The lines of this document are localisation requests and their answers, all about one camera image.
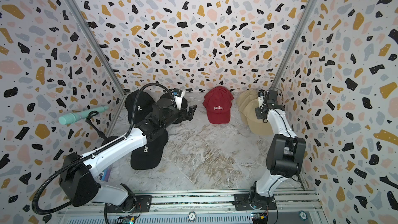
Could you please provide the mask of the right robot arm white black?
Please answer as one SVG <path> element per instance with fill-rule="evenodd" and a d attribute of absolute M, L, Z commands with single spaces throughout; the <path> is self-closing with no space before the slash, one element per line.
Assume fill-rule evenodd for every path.
<path fill-rule="evenodd" d="M 270 205 L 274 191 L 286 179 L 299 177 L 306 149 L 306 141 L 298 137 L 289 126 L 285 107 L 278 103 L 278 89 L 271 87 L 258 93 L 255 116 L 263 124 L 269 124 L 274 133 L 266 157 L 267 171 L 250 188 L 248 202 L 255 210 Z"/>

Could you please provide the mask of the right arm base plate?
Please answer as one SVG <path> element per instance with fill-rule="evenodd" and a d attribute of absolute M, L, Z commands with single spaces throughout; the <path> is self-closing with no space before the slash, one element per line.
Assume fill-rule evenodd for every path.
<path fill-rule="evenodd" d="M 249 193 L 245 194 L 234 194 L 233 205 L 237 211 L 262 211 L 266 210 L 276 210 L 276 204 L 274 202 L 275 198 L 272 197 L 270 200 L 267 200 L 266 203 L 253 203 L 251 204 L 249 201 Z"/>

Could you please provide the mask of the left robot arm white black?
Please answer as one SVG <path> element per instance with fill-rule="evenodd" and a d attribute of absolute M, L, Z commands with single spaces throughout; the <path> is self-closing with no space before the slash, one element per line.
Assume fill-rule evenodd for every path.
<path fill-rule="evenodd" d="M 133 126 L 130 134 L 121 136 L 83 156 L 68 155 L 64 161 L 66 169 L 60 175 L 59 184 L 72 206 L 79 207 L 89 202 L 108 203 L 120 206 L 125 211 L 133 208 L 137 199 L 125 184 L 111 185 L 98 180 L 97 176 L 107 167 L 130 152 L 152 143 L 168 126 L 178 119 L 191 121 L 196 105 L 178 109 L 170 99 L 159 99 L 152 107 L 152 113 Z"/>

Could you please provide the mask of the red cap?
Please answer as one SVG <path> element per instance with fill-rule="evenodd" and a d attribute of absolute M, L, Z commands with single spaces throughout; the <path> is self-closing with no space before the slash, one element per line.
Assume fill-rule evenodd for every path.
<path fill-rule="evenodd" d="M 204 97 L 203 106 L 212 124 L 227 124 L 231 119 L 232 93 L 225 87 L 211 89 Z"/>

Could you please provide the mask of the beige cap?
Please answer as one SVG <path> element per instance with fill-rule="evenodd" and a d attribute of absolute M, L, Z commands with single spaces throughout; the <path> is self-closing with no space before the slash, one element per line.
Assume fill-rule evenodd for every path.
<path fill-rule="evenodd" d="M 257 100 L 257 98 L 257 92 L 254 89 L 249 89 L 241 93 L 236 100 L 238 110 L 243 111 L 249 102 Z"/>
<path fill-rule="evenodd" d="M 250 130 L 260 136 L 269 136 L 274 134 L 271 125 L 267 122 L 263 122 L 262 119 L 257 119 L 255 109 L 259 107 L 258 100 L 251 101 L 245 108 L 245 115 Z"/>
<path fill-rule="evenodd" d="M 243 111 L 239 111 L 241 120 L 244 124 L 248 125 L 247 117 L 245 115 L 245 109 Z"/>

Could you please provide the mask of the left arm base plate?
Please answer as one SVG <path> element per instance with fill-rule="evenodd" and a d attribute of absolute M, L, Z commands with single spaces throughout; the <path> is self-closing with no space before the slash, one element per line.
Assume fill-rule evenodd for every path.
<path fill-rule="evenodd" d="M 135 196 L 134 200 L 132 197 L 128 197 L 120 206 L 107 204 L 107 212 L 126 215 L 148 213 L 150 211 L 151 202 L 152 195 L 138 195 Z"/>

